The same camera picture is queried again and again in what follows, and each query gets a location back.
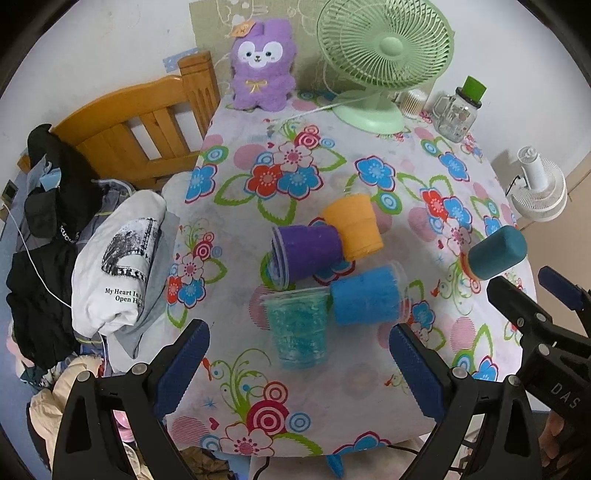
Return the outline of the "turquoise clear cup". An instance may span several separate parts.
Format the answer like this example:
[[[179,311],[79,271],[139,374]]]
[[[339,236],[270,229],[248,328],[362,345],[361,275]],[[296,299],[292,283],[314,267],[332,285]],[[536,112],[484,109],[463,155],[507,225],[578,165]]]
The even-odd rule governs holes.
[[[325,361],[328,356],[328,288],[264,294],[259,303],[266,313],[283,368],[307,369]]]

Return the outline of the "dark teal cup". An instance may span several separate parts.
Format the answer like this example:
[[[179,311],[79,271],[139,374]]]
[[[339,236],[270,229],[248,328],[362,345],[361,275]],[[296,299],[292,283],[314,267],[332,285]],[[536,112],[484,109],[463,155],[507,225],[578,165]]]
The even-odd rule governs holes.
[[[521,231],[506,225],[468,251],[468,266],[476,278],[489,280],[522,262],[527,253]]]

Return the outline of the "blue cup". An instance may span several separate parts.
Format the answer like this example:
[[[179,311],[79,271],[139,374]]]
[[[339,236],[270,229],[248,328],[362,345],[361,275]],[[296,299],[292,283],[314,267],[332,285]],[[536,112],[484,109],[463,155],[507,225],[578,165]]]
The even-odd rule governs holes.
[[[410,316],[408,277],[397,261],[335,281],[329,290],[339,326],[399,323]]]

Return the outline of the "orange cup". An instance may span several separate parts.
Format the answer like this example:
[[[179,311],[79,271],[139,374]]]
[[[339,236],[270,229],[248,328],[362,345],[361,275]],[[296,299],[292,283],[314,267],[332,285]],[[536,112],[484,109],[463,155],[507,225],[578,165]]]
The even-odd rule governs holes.
[[[346,195],[335,200],[325,207],[322,217],[337,229],[346,261],[360,260],[384,248],[369,195]]]

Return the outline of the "purple cup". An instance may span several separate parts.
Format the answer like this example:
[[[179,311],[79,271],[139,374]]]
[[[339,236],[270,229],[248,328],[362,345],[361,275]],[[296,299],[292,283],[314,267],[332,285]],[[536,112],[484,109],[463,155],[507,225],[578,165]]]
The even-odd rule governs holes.
[[[286,289],[343,259],[342,240],[334,226],[273,227],[269,270],[277,289]]]

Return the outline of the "cream jacket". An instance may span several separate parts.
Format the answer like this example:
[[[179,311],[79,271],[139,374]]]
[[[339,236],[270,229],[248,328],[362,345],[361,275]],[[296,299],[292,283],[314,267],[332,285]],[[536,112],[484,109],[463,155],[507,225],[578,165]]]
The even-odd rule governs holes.
[[[100,357],[92,355],[75,357],[57,378],[52,390],[43,388],[32,397],[28,412],[34,431],[45,442],[42,452],[47,455],[50,470],[53,468],[54,452],[63,411],[73,383],[77,376],[84,371],[89,371],[99,378],[101,368],[102,359]],[[115,410],[113,416],[136,478],[151,479],[152,476],[147,466],[142,463],[138,454],[131,447],[134,437],[125,412]]]

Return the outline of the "white floor fan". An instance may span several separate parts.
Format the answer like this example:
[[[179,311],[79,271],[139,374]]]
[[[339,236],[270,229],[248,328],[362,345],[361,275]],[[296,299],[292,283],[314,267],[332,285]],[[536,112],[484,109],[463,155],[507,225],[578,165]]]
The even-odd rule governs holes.
[[[550,222],[562,214],[568,192],[565,175],[557,164],[540,155],[533,146],[517,152],[522,174],[508,189],[515,210],[528,220]]]

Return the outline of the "black clothing pile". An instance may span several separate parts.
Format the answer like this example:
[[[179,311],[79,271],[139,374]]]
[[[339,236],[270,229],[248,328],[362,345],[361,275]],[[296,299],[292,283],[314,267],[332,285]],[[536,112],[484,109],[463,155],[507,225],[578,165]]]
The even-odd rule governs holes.
[[[77,349],[71,276],[83,230],[103,193],[84,156],[55,134],[34,128],[27,139],[31,189],[18,227],[22,246],[6,285],[13,335],[22,355],[48,370]]]

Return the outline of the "white printed t-shirt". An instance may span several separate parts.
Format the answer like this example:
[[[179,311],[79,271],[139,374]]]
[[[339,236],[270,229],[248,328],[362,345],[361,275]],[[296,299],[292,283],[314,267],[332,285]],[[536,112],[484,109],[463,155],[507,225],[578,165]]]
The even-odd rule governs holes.
[[[78,254],[72,273],[72,326],[91,338],[134,325],[145,304],[164,199],[141,190],[119,205]]]

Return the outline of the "glass jar mug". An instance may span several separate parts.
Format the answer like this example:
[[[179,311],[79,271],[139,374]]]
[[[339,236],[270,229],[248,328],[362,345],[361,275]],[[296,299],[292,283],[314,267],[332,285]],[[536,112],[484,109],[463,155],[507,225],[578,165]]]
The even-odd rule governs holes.
[[[453,95],[441,95],[433,105],[434,126],[441,136],[460,143],[476,121],[481,106],[481,102],[475,102],[458,87]]]

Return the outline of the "floral tablecloth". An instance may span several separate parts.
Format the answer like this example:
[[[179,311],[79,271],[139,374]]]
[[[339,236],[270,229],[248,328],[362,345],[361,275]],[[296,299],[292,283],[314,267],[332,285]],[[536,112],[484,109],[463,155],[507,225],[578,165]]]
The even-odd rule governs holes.
[[[406,271],[409,325],[452,366],[500,381],[521,362],[517,330],[464,269],[466,249],[513,212],[473,137],[449,142],[428,114],[373,135],[303,92],[279,113],[224,98],[185,194],[168,276],[175,328],[207,322],[211,346],[168,419],[179,447],[246,456],[351,453],[431,430],[388,348],[390,323],[332,326],[321,365],[283,368],[259,300],[273,290],[273,227],[322,224],[348,194],[370,196],[384,248],[301,281],[325,287],[391,261]]]

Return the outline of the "cotton swab container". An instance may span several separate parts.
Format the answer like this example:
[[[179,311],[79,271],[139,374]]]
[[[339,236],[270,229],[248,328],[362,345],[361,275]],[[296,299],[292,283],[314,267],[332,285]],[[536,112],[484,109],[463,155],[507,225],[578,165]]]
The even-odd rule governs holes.
[[[408,90],[401,94],[399,108],[408,119],[416,119],[420,116],[428,100],[428,94],[421,89]]]

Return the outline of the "green desk fan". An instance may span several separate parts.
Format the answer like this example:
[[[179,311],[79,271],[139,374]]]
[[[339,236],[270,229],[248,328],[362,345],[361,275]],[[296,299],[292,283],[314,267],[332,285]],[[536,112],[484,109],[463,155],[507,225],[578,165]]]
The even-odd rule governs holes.
[[[390,95],[435,81],[454,54],[447,18],[421,0],[329,1],[318,16],[317,39],[329,66],[356,84],[335,97],[335,116],[379,135],[405,128]]]

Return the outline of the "wooden chair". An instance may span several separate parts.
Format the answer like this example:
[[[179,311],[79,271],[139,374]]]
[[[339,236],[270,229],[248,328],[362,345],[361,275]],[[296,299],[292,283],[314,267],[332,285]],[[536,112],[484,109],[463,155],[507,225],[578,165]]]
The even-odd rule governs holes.
[[[186,56],[177,66],[177,75],[106,94],[42,131],[74,147],[100,178],[155,190],[197,162],[199,150],[189,145],[177,115],[190,108],[204,137],[221,101],[209,52]]]

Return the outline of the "purple plush bunny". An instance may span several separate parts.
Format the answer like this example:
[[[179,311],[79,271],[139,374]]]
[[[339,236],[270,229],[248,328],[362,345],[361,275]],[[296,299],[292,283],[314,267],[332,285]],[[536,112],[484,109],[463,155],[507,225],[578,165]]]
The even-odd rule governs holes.
[[[284,18],[247,20],[230,33],[233,107],[279,112],[296,87],[291,73],[297,45],[293,27]]]

